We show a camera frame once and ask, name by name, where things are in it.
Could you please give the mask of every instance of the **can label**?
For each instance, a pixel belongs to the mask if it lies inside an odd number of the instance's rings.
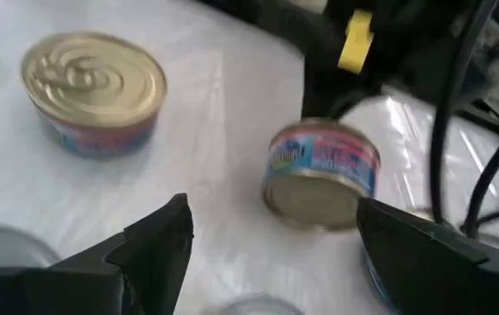
[[[125,154],[138,149],[147,142],[153,123],[131,126],[129,129],[80,129],[66,126],[41,114],[56,140],[68,151],[93,158],[104,158]]]
[[[360,137],[333,129],[294,130],[271,145],[265,181],[313,170],[340,175],[374,196],[379,158]]]

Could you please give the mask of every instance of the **white tablecloth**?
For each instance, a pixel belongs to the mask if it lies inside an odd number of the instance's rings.
[[[169,95],[150,143],[110,161],[48,140],[19,79],[25,51],[55,32],[95,30],[139,44],[163,66]],[[187,0],[0,0],[0,224],[69,257],[187,192],[193,254],[176,314],[212,314],[267,292],[306,314],[384,314],[362,272],[357,231],[304,233],[260,197],[268,144],[299,119],[303,61],[290,46]],[[393,94],[345,123],[379,148],[376,197],[425,207],[432,107]],[[498,138],[455,121],[446,156],[447,218],[458,222]],[[485,210],[499,207],[499,174]],[[487,229],[499,235],[499,223]]]

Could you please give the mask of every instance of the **brand logo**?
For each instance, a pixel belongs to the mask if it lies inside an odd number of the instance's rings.
[[[289,140],[275,151],[271,158],[273,169],[280,169],[292,164],[304,156],[305,148],[296,141]]]

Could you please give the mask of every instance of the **white table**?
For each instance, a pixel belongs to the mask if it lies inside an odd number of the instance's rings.
[[[26,49],[55,32],[96,30],[144,47],[164,67],[169,95],[137,154],[75,157],[49,141],[19,79]],[[306,314],[387,313],[362,273],[357,231],[303,233],[266,209],[260,185],[268,143],[299,119],[301,56],[281,41],[187,0],[0,0],[0,224],[69,257],[187,192],[193,254],[176,314],[212,314],[268,292]],[[424,207],[432,108],[402,94],[345,118],[382,156],[376,197]],[[498,138],[455,121],[446,156],[446,214],[468,197]],[[484,208],[499,207],[499,174]],[[499,223],[489,228],[499,235]]]

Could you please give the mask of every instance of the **yellow clip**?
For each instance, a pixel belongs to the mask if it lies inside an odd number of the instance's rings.
[[[370,32],[372,14],[355,10],[348,21],[347,40],[339,58],[339,67],[359,74],[369,53],[374,34]]]

